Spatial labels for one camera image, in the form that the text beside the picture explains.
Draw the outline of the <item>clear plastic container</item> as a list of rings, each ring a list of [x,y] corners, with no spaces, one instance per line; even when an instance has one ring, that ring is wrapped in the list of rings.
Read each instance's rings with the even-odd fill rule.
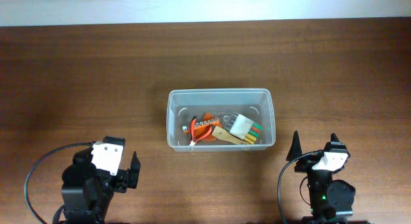
[[[251,118],[263,127],[260,144],[236,145],[214,139],[190,146],[190,133],[182,131],[193,116],[201,121],[207,114],[217,117],[223,128],[223,116],[233,112]],[[270,91],[267,89],[181,89],[169,94],[167,108],[167,142],[175,151],[256,151],[275,143],[275,115]]]

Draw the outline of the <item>clear screwdriver set case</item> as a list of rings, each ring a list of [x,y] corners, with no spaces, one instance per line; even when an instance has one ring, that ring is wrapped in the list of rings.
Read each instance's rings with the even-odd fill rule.
[[[222,118],[223,128],[235,138],[247,144],[261,143],[263,127],[251,118],[238,112],[224,115]]]

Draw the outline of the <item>red handled pliers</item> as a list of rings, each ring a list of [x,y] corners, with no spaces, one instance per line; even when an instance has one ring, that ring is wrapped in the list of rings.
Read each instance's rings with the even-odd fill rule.
[[[197,116],[193,116],[189,124],[189,133],[190,133],[190,146],[195,146],[199,141],[210,136],[214,130],[214,125],[208,123],[206,125],[199,124],[197,126]]]

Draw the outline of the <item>orange scraper wooden handle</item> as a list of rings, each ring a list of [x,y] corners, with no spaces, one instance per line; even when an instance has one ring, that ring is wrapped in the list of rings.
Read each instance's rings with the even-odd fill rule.
[[[212,119],[212,118],[217,118],[217,117],[212,117],[211,115],[207,114],[203,120],[208,120],[208,119]],[[247,144],[245,141],[241,141],[241,140],[235,138],[234,136],[229,134],[228,131],[226,131],[225,129],[223,129],[222,127],[219,127],[219,126],[214,126],[214,130],[213,130],[212,134],[210,136],[206,137],[205,139],[203,139],[202,141],[212,141],[214,139],[218,139],[218,140],[229,142],[231,144],[236,144],[236,145]]]

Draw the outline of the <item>orange socket rail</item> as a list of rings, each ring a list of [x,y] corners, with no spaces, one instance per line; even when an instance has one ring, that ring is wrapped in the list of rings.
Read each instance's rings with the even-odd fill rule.
[[[208,119],[208,120],[203,120],[200,122],[197,122],[193,125],[193,129],[194,130],[199,130],[199,129],[204,129],[205,127],[209,126],[209,125],[214,125],[214,126],[221,126],[220,120],[218,118],[212,118],[212,119]],[[188,133],[190,131],[191,127],[190,126],[183,126],[182,127],[182,131],[184,133]]]

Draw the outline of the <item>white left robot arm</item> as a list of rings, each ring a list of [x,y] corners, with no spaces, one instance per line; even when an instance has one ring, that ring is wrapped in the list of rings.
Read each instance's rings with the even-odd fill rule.
[[[97,169],[92,163],[92,148],[79,151],[73,163],[62,174],[64,204],[53,216],[58,223],[104,223],[115,193],[137,187],[141,163],[134,153],[129,169],[120,169],[116,176]]]

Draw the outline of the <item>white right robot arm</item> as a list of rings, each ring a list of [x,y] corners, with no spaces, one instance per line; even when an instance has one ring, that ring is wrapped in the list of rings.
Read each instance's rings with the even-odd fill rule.
[[[350,156],[346,145],[334,133],[322,150],[303,153],[299,134],[294,132],[286,161],[296,163],[296,173],[306,174],[311,215],[303,217],[303,223],[347,223],[347,218],[353,215],[356,189],[344,180],[333,179]]]

